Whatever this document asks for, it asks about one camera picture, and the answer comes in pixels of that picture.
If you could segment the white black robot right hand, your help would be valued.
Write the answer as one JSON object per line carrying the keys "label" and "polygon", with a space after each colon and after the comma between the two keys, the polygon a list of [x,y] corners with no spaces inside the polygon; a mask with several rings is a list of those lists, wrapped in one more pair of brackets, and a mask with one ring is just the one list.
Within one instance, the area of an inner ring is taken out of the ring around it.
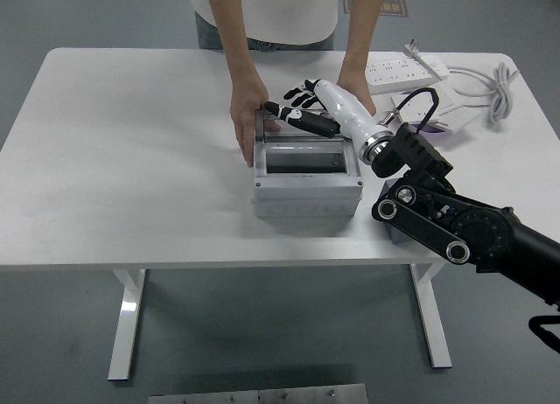
{"label": "white black robot right hand", "polygon": [[378,124],[362,103],[328,80],[304,80],[283,97],[286,107],[267,101],[265,110],[291,126],[317,136],[342,135],[360,150],[390,140],[393,133]]}

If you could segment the person's right hand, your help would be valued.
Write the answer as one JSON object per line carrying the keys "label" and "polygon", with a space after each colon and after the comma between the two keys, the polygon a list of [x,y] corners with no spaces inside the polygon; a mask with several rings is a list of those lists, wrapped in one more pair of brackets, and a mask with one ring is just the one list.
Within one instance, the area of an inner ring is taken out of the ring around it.
{"label": "person's right hand", "polygon": [[249,168],[254,164],[256,111],[268,100],[268,90],[258,74],[233,79],[230,115],[236,141]]}

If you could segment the person's left hand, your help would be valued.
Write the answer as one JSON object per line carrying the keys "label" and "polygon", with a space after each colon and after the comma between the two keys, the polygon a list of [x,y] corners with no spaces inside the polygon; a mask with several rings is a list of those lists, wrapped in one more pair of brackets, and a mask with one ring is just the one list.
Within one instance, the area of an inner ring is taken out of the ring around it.
{"label": "person's left hand", "polygon": [[342,68],[337,79],[337,85],[352,94],[371,116],[376,114],[376,106],[369,93],[364,70]]}

